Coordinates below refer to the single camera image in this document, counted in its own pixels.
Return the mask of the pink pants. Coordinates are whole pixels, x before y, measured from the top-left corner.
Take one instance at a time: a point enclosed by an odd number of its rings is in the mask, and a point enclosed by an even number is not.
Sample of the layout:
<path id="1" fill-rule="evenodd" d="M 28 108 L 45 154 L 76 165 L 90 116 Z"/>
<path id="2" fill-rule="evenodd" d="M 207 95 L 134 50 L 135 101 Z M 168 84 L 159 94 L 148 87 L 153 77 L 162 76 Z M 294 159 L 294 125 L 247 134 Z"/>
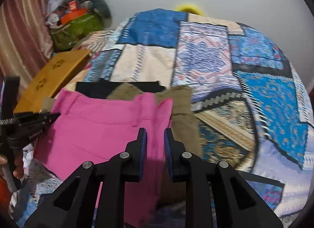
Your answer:
<path id="1" fill-rule="evenodd" d="M 54 103 L 58 119 L 41 138 L 34 157 L 60 180 L 80 164 L 108 161 L 147 132 L 147 158 L 139 183 L 127 183 L 125 222 L 140 227 L 153 213 L 161 194 L 164 169 L 164 131 L 170 124 L 173 101 L 157 102 L 152 93 L 133 100 L 93 99 L 79 92 L 62 90 Z"/>

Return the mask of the wooden bedside board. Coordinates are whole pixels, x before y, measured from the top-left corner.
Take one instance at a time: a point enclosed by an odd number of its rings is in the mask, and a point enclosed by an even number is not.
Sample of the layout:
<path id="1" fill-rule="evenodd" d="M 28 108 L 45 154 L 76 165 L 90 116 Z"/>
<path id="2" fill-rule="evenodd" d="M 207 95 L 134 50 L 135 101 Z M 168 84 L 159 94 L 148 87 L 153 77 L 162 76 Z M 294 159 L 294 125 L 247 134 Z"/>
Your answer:
<path id="1" fill-rule="evenodd" d="M 90 50 L 57 53 L 24 90 L 14 112 L 38 112 L 46 97 L 55 97 L 85 67 L 89 53 Z"/>

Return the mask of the pink striped curtain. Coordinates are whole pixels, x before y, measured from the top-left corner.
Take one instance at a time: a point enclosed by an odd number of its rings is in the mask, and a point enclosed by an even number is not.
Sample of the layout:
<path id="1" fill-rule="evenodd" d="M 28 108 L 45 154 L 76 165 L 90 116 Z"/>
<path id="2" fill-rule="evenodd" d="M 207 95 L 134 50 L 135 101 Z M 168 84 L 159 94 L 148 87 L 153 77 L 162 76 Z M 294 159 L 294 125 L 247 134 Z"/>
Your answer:
<path id="1" fill-rule="evenodd" d="M 1 77 L 19 76 L 20 91 L 53 53 L 45 25 L 48 1 L 4 0 L 1 4 Z"/>

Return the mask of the black folded garment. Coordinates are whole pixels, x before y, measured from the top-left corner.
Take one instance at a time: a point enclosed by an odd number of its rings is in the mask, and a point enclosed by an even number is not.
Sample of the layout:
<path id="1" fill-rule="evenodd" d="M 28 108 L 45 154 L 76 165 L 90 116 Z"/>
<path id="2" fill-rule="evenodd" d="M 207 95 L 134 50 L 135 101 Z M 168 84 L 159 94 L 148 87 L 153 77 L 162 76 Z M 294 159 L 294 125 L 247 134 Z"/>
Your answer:
<path id="1" fill-rule="evenodd" d="M 106 99 L 122 82 L 110 82 L 100 79 L 98 82 L 77 82 L 76 91 L 94 99 Z M 154 82 L 130 82 L 143 92 L 157 93 L 165 90 L 159 81 Z"/>

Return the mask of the olive khaki folded pants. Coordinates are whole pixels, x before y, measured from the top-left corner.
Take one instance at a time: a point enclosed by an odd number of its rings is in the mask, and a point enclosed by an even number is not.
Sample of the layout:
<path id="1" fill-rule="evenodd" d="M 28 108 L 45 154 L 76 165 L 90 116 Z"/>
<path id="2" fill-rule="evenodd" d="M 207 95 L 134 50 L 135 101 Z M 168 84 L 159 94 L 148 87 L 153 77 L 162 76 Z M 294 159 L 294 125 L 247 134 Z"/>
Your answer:
<path id="1" fill-rule="evenodd" d="M 173 109 L 171 113 L 171 130 L 176 141 L 182 142 L 185 149 L 199 157 L 202 156 L 197 120 L 191 111 L 192 89 L 187 85 L 175 86 L 169 89 L 159 82 L 122 83 L 106 98 L 110 100 L 132 100 L 144 92 L 154 93 L 157 103 L 171 98 Z M 178 203 L 185 199 L 185 183 L 171 182 L 166 171 L 161 182 L 159 204 Z"/>

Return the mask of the patchwork patterned bed quilt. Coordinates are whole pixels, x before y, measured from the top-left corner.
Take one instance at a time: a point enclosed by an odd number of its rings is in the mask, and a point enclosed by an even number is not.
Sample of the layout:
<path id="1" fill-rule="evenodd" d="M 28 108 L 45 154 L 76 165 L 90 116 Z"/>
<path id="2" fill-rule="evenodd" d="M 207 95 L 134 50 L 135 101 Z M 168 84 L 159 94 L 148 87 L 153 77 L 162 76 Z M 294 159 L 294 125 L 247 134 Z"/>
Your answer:
<path id="1" fill-rule="evenodd" d="M 184 12 L 139 12 L 118 26 L 81 74 L 82 81 L 74 78 L 62 90 L 76 92 L 77 82 L 101 78 L 189 86 L 201 158 L 282 183 L 282 189 L 251 185 L 286 227 L 305 206 L 313 173 L 311 101 L 286 55 L 258 30 Z M 19 227 L 63 181 L 34 152 L 27 154 L 25 187 L 10 202 Z"/>

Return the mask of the green fabric storage bag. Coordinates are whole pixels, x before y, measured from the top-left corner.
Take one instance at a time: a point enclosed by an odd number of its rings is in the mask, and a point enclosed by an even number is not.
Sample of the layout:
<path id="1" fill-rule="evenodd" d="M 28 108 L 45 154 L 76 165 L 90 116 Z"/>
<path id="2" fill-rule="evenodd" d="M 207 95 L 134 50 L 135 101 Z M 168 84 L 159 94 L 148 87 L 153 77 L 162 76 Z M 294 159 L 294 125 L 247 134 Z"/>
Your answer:
<path id="1" fill-rule="evenodd" d="M 64 51 L 73 48 L 81 39 L 89 33 L 104 29 L 100 16 L 94 13 L 86 13 L 60 28 L 50 29 L 54 50 Z"/>

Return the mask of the orange box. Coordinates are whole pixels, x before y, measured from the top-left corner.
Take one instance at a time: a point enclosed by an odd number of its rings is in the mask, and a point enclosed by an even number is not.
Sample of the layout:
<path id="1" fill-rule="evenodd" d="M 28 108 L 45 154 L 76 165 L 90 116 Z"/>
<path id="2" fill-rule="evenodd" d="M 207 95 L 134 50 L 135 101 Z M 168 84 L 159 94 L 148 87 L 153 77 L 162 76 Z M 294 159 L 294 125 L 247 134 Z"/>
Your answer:
<path id="1" fill-rule="evenodd" d="M 63 17 L 61 17 L 61 19 L 60 19 L 61 24 L 65 25 L 68 22 L 70 22 L 70 21 L 72 21 L 72 20 L 74 20 L 74 19 L 76 19 L 76 18 L 78 18 L 80 16 L 83 16 L 86 13 L 87 13 L 86 9 L 78 9 L 78 10 L 75 10 L 75 11 L 68 12 Z"/>

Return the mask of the grey plush toy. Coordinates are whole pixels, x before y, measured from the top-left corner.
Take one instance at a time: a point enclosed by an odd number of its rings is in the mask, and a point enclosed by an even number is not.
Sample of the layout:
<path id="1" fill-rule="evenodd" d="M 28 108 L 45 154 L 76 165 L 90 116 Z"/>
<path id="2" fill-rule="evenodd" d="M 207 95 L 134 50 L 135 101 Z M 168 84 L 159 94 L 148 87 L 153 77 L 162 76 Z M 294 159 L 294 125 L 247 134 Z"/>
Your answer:
<path id="1" fill-rule="evenodd" d="M 88 2 L 88 10 L 92 10 L 93 12 L 97 13 L 100 17 L 104 19 L 110 19 L 111 13 L 106 4 L 105 0 L 64 0 L 64 4 L 69 4 L 72 1 L 82 1 Z"/>

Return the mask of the yellow round cushion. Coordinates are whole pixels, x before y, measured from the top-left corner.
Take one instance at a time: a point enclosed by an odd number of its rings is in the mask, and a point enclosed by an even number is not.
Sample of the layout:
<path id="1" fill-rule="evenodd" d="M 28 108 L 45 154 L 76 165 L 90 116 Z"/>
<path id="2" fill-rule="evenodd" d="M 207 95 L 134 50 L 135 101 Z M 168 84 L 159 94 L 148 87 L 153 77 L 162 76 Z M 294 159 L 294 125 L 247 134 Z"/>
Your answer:
<path id="1" fill-rule="evenodd" d="M 189 14 L 194 14 L 194 15 L 200 15 L 200 16 L 205 15 L 203 10 L 201 10 L 198 6 L 190 4 L 190 3 L 180 4 L 175 7 L 175 10 L 179 12 L 187 12 Z"/>

